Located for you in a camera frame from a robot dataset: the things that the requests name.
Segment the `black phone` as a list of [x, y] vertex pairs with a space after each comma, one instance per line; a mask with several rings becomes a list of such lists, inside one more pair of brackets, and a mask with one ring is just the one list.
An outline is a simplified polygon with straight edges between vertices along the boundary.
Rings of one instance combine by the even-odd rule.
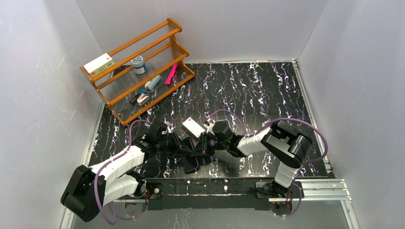
[[[194, 143], [191, 137], [186, 137], [182, 142], [191, 150], [194, 149]], [[199, 169], [199, 160], [197, 157], [192, 156], [182, 156], [181, 163], [185, 174], [191, 174]]]

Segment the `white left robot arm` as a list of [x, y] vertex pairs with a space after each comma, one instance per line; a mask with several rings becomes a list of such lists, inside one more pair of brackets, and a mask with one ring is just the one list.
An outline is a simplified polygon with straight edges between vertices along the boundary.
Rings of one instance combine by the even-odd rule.
[[136, 136], [129, 130], [128, 138], [128, 145], [111, 158], [90, 167], [80, 165], [74, 170], [60, 202], [82, 221], [89, 222], [101, 213], [114, 225], [117, 220], [109, 219], [103, 207], [140, 189], [144, 176], [134, 172], [135, 167], [156, 153], [182, 157], [192, 152], [164, 122], [150, 123], [148, 131]]

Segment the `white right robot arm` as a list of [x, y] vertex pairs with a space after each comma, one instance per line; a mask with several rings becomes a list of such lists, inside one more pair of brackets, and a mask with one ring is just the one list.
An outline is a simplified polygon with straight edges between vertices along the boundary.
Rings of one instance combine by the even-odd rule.
[[312, 141], [307, 136], [283, 120], [275, 121], [269, 127], [248, 136], [234, 133], [225, 120], [204, 124], [207, 131], [201, 133], [191, 156], [208, 156], [216, 150], [225, 150], [234, 157], [247, 157], [268, 151], [279, 159], [274, 180], [268, 189], [261, 188], [263, 194], [270, 196], [281, 197], [289, 192], [295, 175], [312, 147]]

